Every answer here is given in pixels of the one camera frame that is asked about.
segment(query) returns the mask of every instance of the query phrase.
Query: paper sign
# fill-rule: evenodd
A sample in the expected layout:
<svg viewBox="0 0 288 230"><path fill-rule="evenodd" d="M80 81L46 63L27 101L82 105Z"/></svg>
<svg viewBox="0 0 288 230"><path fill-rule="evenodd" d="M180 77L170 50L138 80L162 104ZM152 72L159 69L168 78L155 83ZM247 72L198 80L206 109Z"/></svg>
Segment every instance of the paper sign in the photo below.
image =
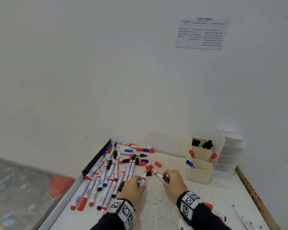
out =
<svg viewBox="0 0 288 230"><path fill-rule="evenodd" d="M221 50L227 24L212 18L180 20L176 47Z"/></svg>

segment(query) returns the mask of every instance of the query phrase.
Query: worn table surface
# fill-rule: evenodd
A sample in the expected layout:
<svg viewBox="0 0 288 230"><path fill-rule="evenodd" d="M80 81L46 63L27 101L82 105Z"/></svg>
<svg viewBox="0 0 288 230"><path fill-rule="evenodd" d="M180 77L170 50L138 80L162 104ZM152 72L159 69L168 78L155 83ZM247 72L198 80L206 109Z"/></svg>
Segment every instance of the worn table surface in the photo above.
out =
<svg viewBox="0 0 288 230"><path fill-rule="evenodd" d="M125 148L130 149L130 147L122 145L119 147L121 152L123 152ZM227 217L225 223L231 229L244 229L238 217L235 215L232 205L235 205L239 212L253 223L254 230L259 229L259 225L261 225L263 229L269 229L237 174L235 174L231 180L213 178L208 185L204 185L187 179L185 158L157 152L147 154L148 156L145 157L145 159L149 160L149 164L154 164L156 160L162 164L161 168L154 166L160 173L168 168L171 170L177 169L181 173L188 189L196 193L205 202L211 203L214 211L225 215ZM128 158L126 155L122 155L122 157L123 159ZM120 165L119 173L126 165L128 166L127 163ZM134 174L142 176L144 171L145 166L135 166ZM178 212L176 200L165 191L162 181L154 174L152 177L146 178L145 184L147 185L147 189L144 192L142 201L136 207L136 219L133 229L178 229L177 220L181 218L181 215ZM100 211L96 209L96 204L93 207L89 207L87 202L83 211L78 211L77 209L72 211L70 209L71 204L75 201L83 186L84 183L52 225L51 230L89 230L98 222ZM97 202L100 200L104 190L105 188L101 192L98 192Z"/></svg>

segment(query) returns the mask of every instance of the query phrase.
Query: pen holder compartment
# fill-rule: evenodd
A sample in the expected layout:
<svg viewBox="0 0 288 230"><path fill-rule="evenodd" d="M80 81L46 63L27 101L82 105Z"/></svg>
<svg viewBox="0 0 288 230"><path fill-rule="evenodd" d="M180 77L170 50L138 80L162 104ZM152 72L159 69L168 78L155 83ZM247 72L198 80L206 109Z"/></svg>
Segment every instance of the pen holder compartment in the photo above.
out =
<svg viewBox="0 0 288 230"><path fill-rule="evenodd" d="M193 159L191 158L191 155L189 154L189 152L187 153L186 160L191 161L194 165L196 165L199 168L199 170L193 169L191 166L185 164L186 171L187 171L187 178L191 181L199 182L199 183L203 183L207 185L210 182L212 174L213 174L213 164L211 162L207 162L207 161L203 161L199 159Z"/></svg>
<svg viewBox="0 0 288 230"><path fill-rule="evenodd" d="M208 160L208 158L210 158L210 156L212 155L212 148L213 147L211 149L202 148L202 145L205 142L208 141L207 139L201 139L201 138L197 138L197 137L192 137L191 142L193 141L193 139L196 139L196 140L200 141L200 144L199 144L198 147L195 147L195 146L191 145L191 149L194 152L196 159L203 160L203 161Z"/></svg>

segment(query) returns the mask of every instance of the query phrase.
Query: blue marker cap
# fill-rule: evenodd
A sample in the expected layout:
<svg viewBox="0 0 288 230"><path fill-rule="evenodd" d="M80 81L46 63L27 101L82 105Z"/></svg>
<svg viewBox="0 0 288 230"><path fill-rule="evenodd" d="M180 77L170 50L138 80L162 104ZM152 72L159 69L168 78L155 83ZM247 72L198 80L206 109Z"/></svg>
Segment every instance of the blue marker cap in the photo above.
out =
<svg viewBox="0 0 288 230"><path fill-rule="evenodd" d="M111 147L112 147L112 144L109 144L108 147L106 148L106 150L108 150Z"/></svg>
<svg viewBox="0 0 288 230"><path fill-rule="evenodd" d="M194 164L193 164L191 161L189 161L189 160L187 160L186 163L187 163L187 165L189 165L189 166L191 166L191 167L194 166Z"/></svg>

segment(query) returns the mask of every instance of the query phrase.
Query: black sleeve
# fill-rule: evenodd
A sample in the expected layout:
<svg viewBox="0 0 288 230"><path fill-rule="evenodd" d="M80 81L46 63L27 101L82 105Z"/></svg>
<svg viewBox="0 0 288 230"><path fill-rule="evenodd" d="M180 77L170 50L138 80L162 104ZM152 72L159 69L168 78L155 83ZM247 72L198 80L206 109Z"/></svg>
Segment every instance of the black sleeve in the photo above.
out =
<svg viewBox="0 0 288 230"><path fill-rule="evenodd" d="M123 221L115 213L106 213L91 230L125 230Z"/></svg>
<svg viewBox="0 0 288 230"><path fill-rule="evenodd" d="M187 192L182 193L177 199L178 209L180 209L181 199ZM196 230L231 230L204 203L200 203L193 210L191 227Z"/></svg>

